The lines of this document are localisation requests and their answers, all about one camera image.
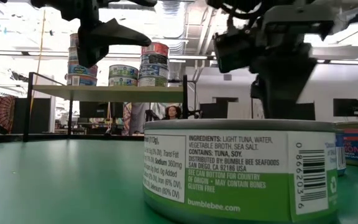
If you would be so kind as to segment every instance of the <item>table surface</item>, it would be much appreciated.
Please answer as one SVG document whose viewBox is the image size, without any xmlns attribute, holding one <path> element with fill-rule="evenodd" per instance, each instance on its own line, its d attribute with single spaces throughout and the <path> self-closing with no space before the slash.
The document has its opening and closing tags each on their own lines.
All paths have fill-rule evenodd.
<svg viewBox="0 0 358 224">
<path fill-rule="evenodd" d="M 0 223 L 172 223 L 142 196 L 143 142 L 0 144 Z M 339 178 L 341 224 L 358 224 L 358 167 Z"/>
</svg>

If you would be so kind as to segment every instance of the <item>person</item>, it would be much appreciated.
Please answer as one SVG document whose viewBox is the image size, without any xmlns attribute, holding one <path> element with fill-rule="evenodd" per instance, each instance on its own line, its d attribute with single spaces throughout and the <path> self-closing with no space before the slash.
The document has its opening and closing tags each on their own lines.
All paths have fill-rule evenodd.
<svg viewBox="0 0 358 224">
<path fill-rule="evenodd" d="M 163 120 L 168 119 L 180 119 L 181 117 L 181 109 L 179 106 L 169 106 L 165 109 L 165 117 Z"/>
</svg>

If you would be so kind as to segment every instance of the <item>green label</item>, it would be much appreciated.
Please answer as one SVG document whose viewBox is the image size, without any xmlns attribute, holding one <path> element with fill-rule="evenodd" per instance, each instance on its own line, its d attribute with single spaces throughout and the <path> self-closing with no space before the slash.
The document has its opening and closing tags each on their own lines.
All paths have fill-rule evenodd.
<svg viewBox="0 0 358 224">
<path fill-rule="evenodd" d="M 334 135 L 318 141 L 320 136 L 313 134 L 300 138 L 280 131 L 147 130 L 145 192 L 167 206 L 212 217 L 296 222 L 326 215 L 336 209 L 336 193 L 323 193 L 326 180 L 336 178 L 326 155 L 326 143 L 334 143 Z M 291 139 L 311 140 L 308 146 L 314 148 L 308 152 L 321 156 L 322 150 L 323 166 L 292 160 L 300 151 L 288 145 Z M 300 168 L 302 174 L 312 170 L 324 178 L 305 176 L 299 184 L 295 174 Z M 303 192 L 296 194 L 296 184 Z M 300 202 L 303 210 L 295 207 Z"/>
</svg>

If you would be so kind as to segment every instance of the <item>shelf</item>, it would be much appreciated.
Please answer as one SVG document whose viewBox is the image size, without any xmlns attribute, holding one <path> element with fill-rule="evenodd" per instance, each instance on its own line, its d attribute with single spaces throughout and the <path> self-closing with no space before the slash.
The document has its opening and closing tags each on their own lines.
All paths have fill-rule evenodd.
<svg viewBox="0 0 358 224">
<path fill-rule="evenodd" d="M 34 85 L 33 90 L 74 101 L 181 103 L 182 87 Z"/>
</svg>

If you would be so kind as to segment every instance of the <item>tuna can stack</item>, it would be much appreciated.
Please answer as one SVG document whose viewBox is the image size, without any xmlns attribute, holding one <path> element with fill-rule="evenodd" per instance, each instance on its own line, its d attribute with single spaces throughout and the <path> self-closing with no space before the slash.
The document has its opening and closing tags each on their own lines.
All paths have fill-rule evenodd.
<svg viewBox="0 0 358 224">
<path fill-rule="evenodd" d="M 169 47 L 161 43 L 142 47 L 139 86 L 167 86 L 168 53 Z"/>
<path fill-rule="evenodd" d="M 93 65 L 91 68 L 86 68 L 78 63 L 77 49 L 78 34 L 70 35 L 70 47 L 68 48 L 68 72 L 65 77 L 67 85 L 91 85 L 96 86 L 98 79 L 98 66 Z"/>
<path fill-rule="evenodd" d="M 111 65 L 109 86 L 137 86 L 139 70 L 128 65 Z"/>
</svg>

